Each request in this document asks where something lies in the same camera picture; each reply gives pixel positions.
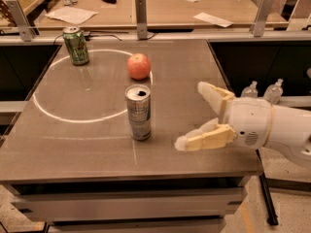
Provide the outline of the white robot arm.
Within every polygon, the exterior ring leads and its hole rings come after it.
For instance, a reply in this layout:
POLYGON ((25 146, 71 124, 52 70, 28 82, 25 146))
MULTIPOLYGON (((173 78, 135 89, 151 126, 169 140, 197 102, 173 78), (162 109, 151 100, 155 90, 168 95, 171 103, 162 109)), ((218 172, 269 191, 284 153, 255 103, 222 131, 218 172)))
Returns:
POLYGON ((281 152, 291 162, 311 165, 311 112, 273 105, 262 98, 200 82, 198 92, 218 115, 175 142, 180 151, 214 150, 234 145, 281 152))

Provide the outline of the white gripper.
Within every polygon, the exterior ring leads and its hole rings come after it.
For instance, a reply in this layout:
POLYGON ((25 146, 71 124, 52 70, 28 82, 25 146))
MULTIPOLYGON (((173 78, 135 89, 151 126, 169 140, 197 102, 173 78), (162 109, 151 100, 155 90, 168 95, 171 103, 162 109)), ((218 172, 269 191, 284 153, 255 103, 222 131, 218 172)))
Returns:
POLYGON ((179 137, 174 147, 179 151, 213 150, 229 143, 259 149, 265 143, 272 120, 272 105, 264 99, 241 97, 226 89, 199 82, 198 93, 212 110, 221 114, 222 123, 213 118, 179 137))

